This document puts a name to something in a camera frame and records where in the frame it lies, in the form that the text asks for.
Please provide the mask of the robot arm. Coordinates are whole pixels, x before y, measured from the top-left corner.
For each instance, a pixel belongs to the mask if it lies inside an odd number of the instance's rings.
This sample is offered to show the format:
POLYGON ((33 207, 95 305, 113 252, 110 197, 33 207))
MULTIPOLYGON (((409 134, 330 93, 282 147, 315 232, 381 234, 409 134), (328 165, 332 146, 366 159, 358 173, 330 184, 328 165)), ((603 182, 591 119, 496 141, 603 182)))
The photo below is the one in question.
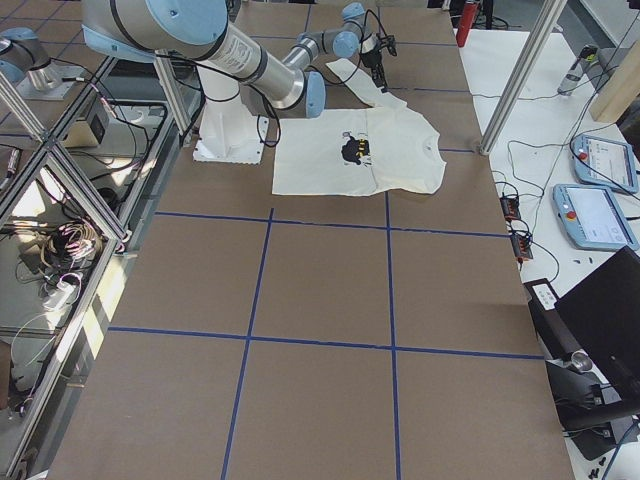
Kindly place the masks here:
POLYGON ((285 65, 300 70, 307 69, 320 55, 334 55, 350 59, 358 55, 359 65, 370 71, 376 87, 383 93, 388 83, 383 66, 383 51, 397 55, 396 39, 386 32, 379 16, 353 2, 342 10, 343 24, 336 29, 304 32, 284 58, 285 65))
POLYGON ((84 1, 82 14, 85 43, 98 53, 151 63, 175 51, 254 86, 276 109, 302 106, 316 118, 325 108, 321 75, 271 55, 232 25, 224 1, 84 1))

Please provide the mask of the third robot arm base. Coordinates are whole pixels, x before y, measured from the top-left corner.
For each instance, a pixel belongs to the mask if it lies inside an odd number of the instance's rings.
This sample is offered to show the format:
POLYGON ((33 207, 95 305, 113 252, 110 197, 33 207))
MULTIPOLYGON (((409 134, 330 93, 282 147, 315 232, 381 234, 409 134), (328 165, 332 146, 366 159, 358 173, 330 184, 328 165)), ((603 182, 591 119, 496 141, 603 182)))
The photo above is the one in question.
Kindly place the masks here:
POLYGON ((1 32, 1 72, 27 100, 62 101, 84 71, 55 63, 29 28, 1 32))

